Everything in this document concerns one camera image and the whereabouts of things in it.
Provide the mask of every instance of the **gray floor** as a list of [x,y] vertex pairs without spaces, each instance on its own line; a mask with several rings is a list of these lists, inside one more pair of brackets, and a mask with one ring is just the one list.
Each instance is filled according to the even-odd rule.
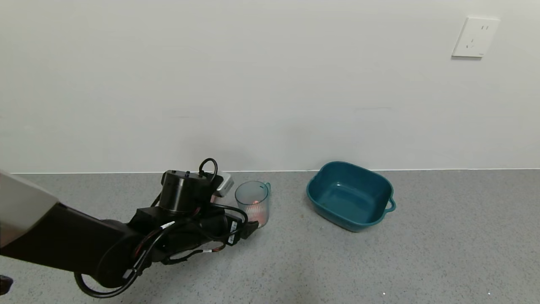
[[[397,209],[360,233],[317,215],[314,173],[234,174],[272,184],[267,226],[183,265],[154,265],[96,300],[70,273],[0,257],[2,303],[540,303],[540,170],[382,172]],[[128,221],[160,174],[28,175],[68,205]]]

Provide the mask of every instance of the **clear plastic cup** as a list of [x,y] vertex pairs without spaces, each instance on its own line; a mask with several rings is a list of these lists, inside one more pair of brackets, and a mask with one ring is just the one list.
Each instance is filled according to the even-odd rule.
[[259,228],[266,225],[269,217],[270,183],[249,181],[238,186],[234,197],[249,221],[259,221]]

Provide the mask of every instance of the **white wall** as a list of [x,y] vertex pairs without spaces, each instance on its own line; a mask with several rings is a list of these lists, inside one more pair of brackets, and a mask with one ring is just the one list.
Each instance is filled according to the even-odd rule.
[[[467,16],[500,17],[481,61]],[[540,1],[0,2],[13,172],[540,167]]]

